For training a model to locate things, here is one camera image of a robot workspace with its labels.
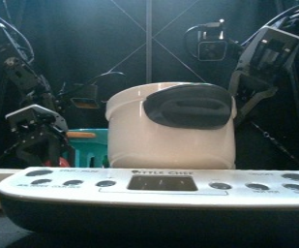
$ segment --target digital display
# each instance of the digital display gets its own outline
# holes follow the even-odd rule
[[[194,183],[189,176],[133,175],[127,189],[153,191],[196,191]]]

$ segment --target black backdrop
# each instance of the black backdrop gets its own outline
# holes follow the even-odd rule
[[[108,71],[125,74],[125,87],[159,81],[206,81],[226,87],[236,61],[194,61],[182,49],[184,32],[221,18],[229,37],[241,42],[276,16],[277,6],[285,8],[292,2],[13,0],[0,1],[0,16],[8,20],[9,14],[11,22],[27,37],[35,51],[35,69],[49,80],[55,92],[64,82],[83,83]],[[13,85],[5,83],[0,78],[0,89],[5,89],[0,90],[0,153],[13,140],[4,114],[17,109],[20,100]],[[104,83],[113,87],[117,79]],[[299,156],[297,90],[299,84],[286,78],[276,98],[258,109],[257,121]],[[64,114],[68,128],[104,128],[104,112],[104,106],[96,110],[71,107]],[[236,148],[241,168],[294,166],[250,126],[244,125],[236,132]]]

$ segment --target teal basket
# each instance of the teal basket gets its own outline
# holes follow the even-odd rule
[[[93,138],[69,138],[75,149],[75,166],[79,168],[108,167],[107,129],[72,129],[71,132],[93,133]]]

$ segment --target white control panel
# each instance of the white control panel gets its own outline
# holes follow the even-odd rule
[[[19,200],[189,208],[299,208],[299,170],[27,168],[0,182]]]

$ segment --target button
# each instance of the button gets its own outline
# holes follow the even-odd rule
[[[218,189],[218,190],[230,190],[232,186],[226,183],[222,182],[212,182],[208,184],[213,189]]]
[[[99,187],[108,187],[108,186],[112,186],[113,184],[115,184],[115,181],[107,180],[107,181],[97,182],[96,183],[96,186],[99,186]]]
[[[25,176],[36,176],[36,175],[49,174],[49,173],[52,173],[51,170],[35,170],[35,171],[28,172]]]
[[[299,191],[299,184],[282,184],[281,186],[288,190]]]
[[[269,187],[260,183],[246,183],[245,186],[252,190],[269,190]]]
[[[39,180],[32,181],[29,184],[43,184],[51,181],[52,181],[51,179],[39,179]]]
[[[69,185],[79,185],[79,184],[81,184],[81,183],[83,183],[81,180],[69,180],[69,181],[67,181],[63,185],[64,185],[64,186],[69,186]]]
[[[286,173],[286,174],[282,174],[281,177],[285,179],[299,181],[299,174],[297,173]]]

